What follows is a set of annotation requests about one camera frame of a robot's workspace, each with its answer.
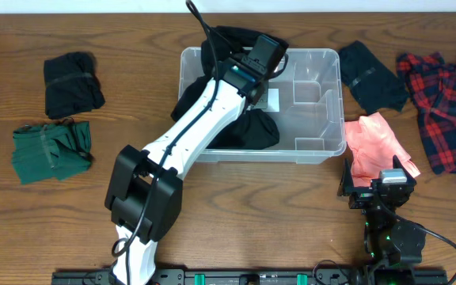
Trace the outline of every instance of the wooden tabletop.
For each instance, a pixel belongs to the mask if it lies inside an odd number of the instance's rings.
[[[268,32],[292,48],[338,50],[363,41],[391,70],[404,51],[443,53],[456,62],[456,13],[208,14],[210,25]],[[189,14],[0,15],[0,284],[47,284],[58,269],[113,262],[117,239],[104,207],[113,163],[131,144],[145,146],[173,124],[181,52],[205,35]],[[20,185],[10,164],[12,130],[47,122],[45,59],[91,51],[106,104],[74,118],[88,120],[91,169],[68,180]],[[364,114],[344,88],[348,120]],[[428,164],[409,102],[382,110],[421,171],[400,215],[456,242],[456,175]],[[342,159],[293,163],[200,164],[184,182],[179,219],[162,239],[157,260],[189,268],[312,268],[319,260],[367,259],[364,220],[336,197]],[[422,265],[452,276],[456,252],[427,237]]]

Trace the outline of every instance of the plaid fabric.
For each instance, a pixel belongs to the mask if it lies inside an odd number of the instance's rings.
[[[439,53],[404,54],[397,59],[397,73],[418,108],[420,136],[432,171],[456,173],[456,64],[445,64]]]

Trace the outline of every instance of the green cloth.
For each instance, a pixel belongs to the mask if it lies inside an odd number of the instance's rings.
[[[12,165],[22,184],[67,179],[91,166],[89,122],[21,127],[13,131]]]

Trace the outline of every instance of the black cloth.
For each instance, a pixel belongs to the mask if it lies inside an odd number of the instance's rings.
[[[211,33],[216,56],[219,61],[228,59],[232,53],[244,52],[242,47],[252,47],[261,32],[245,28],[218,26]],[[288,43],[269,36],[284,48]],[[202,43],[202,68],[206,74],[196,79],[182,94],[171,117],[178,121],[200,98],[207,83],[211,80],[214,70],[214,58],[207,41]],[[242,114],[238,119],[226,126],[212,140],[208,148],[234,150],[263,150],[279,142],[279,130],[274,120],[260,109],[253,109]]]
[[[409,98],[405,83],[359,41],[340,49],[340,78],[370,115],[380,108],[401,111]]]
[[[45,114],[52,120],[89,112],[105,103],[91,54],[71,52],[45,60],[44,77]]]

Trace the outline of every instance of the folded clothing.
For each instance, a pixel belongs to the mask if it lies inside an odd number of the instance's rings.
[[[411,176],[420,175],[411,162],[411,156],[402,148],[379,112],[361,116],[358,121],[346,122],[346,141],[353,152],[351,175],[357,187],[370,186],[371,179],[378,177],[381,170],[392,169],[394,155]]]
[[[408,53],[397,58],[397,73],[418,109],[421,141],[432,171],[456,173],[456,64],[445,64],[439,53]]]
[[[71,52],[45,60],[44,77],[45,114],[52,120],[89,112],[105,103],[91,54]]]
[[[211,33],[216,56],[219,61],[228,59],[233,53],[249,53],[242,47],[252,47],[262,32],[245,28],[218,26]],[[288,43],[269,36],[284,48]],[[178,121],[200,98],[205,86],[212,78],[214,58],[208,41],[202,43],[201,53],[204,76],[199,77],[183,92],[171,117]],[[246,111],[237,120],[226,126],[212,140],[208,148],[234,150],[262,150],[279,142],[279,130],[274,120],[260,109]]]
[[[18,128],[13,143],[12,165],[22,184],[64,180],[91,165],[89,122]]]
[[[340,79],[367,112],[380,108],[401,111],[409,98],[404,81],[388,70],[361,42],[340,49]]]

